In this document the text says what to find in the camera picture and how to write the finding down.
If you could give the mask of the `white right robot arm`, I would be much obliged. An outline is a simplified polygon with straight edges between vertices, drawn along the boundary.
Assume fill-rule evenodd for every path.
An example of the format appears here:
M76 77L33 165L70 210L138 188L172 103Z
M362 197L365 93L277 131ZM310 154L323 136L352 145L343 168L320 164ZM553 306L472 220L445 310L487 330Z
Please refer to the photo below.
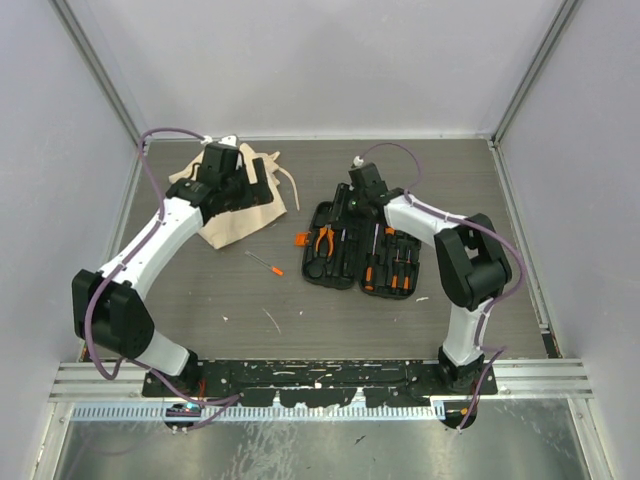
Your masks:
M438 379L459 394L478 386L489 367L482 348L495 304L508 297L507 260L516 250L484 214L454 215L419 201L406 190L388 189L373 163L357 162L350 183L338 185L333 208L344 221L366 223L358 264L361 285L383 294L411 289L417 262L408 249L383 243L383 229L403 232L435 250L443 291L451 302L447 336L438 350Z

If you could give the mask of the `orange black needle-nose pliers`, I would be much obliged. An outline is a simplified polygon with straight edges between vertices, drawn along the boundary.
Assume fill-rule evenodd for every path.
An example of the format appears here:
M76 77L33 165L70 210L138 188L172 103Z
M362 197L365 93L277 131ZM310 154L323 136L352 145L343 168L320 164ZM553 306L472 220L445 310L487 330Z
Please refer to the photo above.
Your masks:
M334 252L334 230L330 224L322 226L317 234L314 253L316 256L329 259Z

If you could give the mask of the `black plastic tool case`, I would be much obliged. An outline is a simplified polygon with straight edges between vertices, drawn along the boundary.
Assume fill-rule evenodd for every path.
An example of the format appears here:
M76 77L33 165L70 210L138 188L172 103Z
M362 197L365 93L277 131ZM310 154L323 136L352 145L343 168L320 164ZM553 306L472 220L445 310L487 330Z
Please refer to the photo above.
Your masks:
M295 245L303 249L301 264L303 278L311 284L337 290L346 290L353 286L358 286L363 293L384 299L404 300L409 298L417 287L421 242L409 234L393 228L395 230L395 244L387 248L385 246L385 228L390 226L350 212L342 223L334 223L333 199L319 203L315 208L307 231L296 235ZM379 224L379 235L376 249L375 288L373 291L367 292L364 289L364 275L367 257L371 252L376 223ZM326 224L330 224L334 230L334 252L329 259L318 257L314 253L318 231ZM357 253L349 262L336 259L338 242L344 228L356 228L359 232ZM393 290L390 288L390 267L398 249L398 284L397 289ZM402 284L407 250L411 251L411 278L410 289L405 292L402 289Z

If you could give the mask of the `thin orange tip screwdriver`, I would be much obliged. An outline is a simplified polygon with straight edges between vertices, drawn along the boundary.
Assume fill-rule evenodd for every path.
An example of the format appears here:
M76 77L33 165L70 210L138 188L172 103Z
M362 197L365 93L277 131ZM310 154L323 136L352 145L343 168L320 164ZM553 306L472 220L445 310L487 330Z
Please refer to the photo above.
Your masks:
M364 289L367 292L371 292L375 288L375 266L377 263L376 249L377 249L377 243L378 243L378 235L379 235L379 224L376 223L374 226L371 252L367 257L367 265L366 265L366 270L364 275Z

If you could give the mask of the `small orange black screwdriver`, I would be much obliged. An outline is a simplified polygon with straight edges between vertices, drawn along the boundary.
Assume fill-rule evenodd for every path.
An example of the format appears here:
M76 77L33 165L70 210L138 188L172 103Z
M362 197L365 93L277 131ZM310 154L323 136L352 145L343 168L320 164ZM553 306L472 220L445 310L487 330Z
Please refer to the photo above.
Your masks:
M390 288L395 290L397 289L398 284L398 265L399 265L399 249L396 250L396 256L391 264L390 273L391 273L391 283Z

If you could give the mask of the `large orange handle screwdriver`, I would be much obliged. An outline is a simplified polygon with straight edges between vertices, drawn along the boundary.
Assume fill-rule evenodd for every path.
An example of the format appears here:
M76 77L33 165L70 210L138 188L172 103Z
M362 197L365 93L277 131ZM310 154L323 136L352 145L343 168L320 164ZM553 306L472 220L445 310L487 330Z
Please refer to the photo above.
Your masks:
M385 228L385 246L390 248L395 244L395 230L391 227Z

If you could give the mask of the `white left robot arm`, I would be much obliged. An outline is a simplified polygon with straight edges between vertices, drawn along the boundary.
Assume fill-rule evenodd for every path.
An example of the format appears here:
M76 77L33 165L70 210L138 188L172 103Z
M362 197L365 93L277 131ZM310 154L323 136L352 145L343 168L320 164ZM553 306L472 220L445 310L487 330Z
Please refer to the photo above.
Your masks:
M206 145L192 172L171 184L155 216L112 260L72 280L74 330L98 369L106 349L164 377L188 396L202 377L198 355L156 327L145 298L178 250L210 220L269 204L274 195L264 159L249 160L234 138Z

